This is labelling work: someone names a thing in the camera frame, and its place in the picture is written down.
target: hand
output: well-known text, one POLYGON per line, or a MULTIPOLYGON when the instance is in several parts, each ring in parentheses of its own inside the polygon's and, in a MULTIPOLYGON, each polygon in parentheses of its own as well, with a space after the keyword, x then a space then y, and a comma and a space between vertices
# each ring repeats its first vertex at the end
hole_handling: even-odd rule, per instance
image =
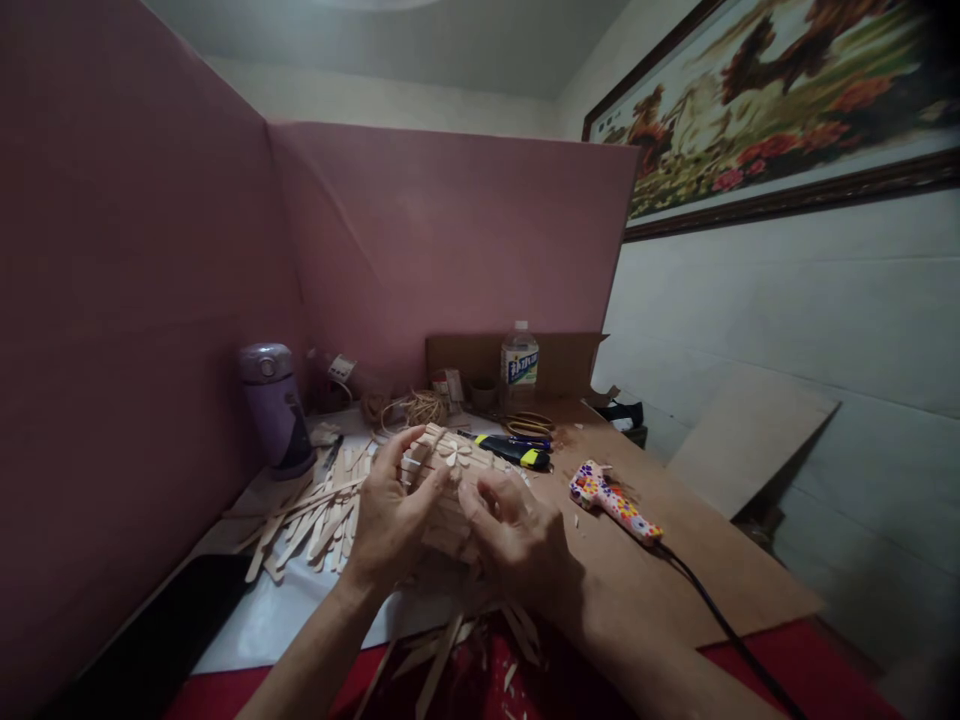
POLYGON ((574 602, 583 566, 570 554, 563 517, 540 502, 515 472, 464 479, 460 506, 480 549, 484 569, 508 597, 554 619, 558 599, 574 602))
POLYGON ((357 534, 343 580, 384 597, 413 569, 427 517, 450 478, 450 468, 444 465, 412 495, 400 484, 400 459, 424 429, 420 425, 394 435, 360 486, 357 534))

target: purple thermos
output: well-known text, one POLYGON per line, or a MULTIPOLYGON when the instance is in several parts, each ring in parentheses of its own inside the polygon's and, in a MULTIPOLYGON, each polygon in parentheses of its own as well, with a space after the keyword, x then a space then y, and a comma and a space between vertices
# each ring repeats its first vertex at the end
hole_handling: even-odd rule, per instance
POLYGON ((240 378, 274 478, 303 475, 317 461, 317 454, 303 419, 290 348, 280 343, 243 348, 240 378))

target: black cable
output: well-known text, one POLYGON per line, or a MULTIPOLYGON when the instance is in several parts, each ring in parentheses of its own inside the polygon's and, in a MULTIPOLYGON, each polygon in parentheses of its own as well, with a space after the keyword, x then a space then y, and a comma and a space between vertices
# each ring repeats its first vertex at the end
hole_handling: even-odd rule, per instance
POLYGON ((707 604, 707 607, 710 608, 710 612, 713 613, 713 616, 717 619, 720 627, 723 628, 723 632, 725 632, 727 637, 730 638, 730 642, 733 643, 733 646, 737 649, 737 652, 740 653, 740 657, 746 661, 747 665, 750 666, 750 669, 753 670, 754 674, 760 678, 760 681, 767 686, 767 689, 770 690, 771 693, 773 693, 773 696, 784 707, 784 709, 787 711, 787 714, 793 718, 793 720, 807 720, 807 716, 803 714, 803 711, 793 701, 793 698, 787 695, 787 691, 783 689, 783 686, 780 685, 776 678, 774 678, 773 675, 771 675, 760 663, 760 661, 757 660, 754 654, 747 649, 747 646, 744 644, 740 636, 734 632, 732 627, 730 627, 730 623, 727 622, 727 619, 723 616, 723 613, 720 612, 720 608, 718 608, 716 603, 713 602, 713 598, 710 597, 710 593, 708 593, 706 588, 700 584, 700 580, 697 579, 697 576, 693 574, 693 570, 687 567, 687 564, 678 558, 676 553, 666 545, 663 545, 662 543, 657 545, 656 548, 654 548, 654 552, 656 552, 657 549, 659 549, 660 552, 666 556, 668 562, 676 563, 676 566, 679 566, 677 569, 681 572, 681 574, 686 576, 693 587, 696 588, 697 592, 700 593, 700 597, 703 598, 703 601, 707 604))

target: forearm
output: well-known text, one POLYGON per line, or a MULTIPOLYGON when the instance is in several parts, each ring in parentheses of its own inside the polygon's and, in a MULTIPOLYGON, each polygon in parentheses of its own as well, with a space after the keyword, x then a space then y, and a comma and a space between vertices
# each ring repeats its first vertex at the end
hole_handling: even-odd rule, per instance
POLYGON ((326 717, 385 598, 345 574, 237 717, 326 717))
POLYGON ((550 619, 640 717, 781 717, 698 652, 646 622, 643 608, 623 606, 590 573, 550 619))

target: framed painting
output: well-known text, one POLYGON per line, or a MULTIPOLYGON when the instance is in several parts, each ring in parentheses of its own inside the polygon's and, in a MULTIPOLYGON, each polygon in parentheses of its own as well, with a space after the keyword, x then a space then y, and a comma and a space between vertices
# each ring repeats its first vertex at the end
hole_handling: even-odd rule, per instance
POLYGON ((917 0, 703 0, 587 115, 640 148, 624 241, 960 184, 960 75, 917 0))

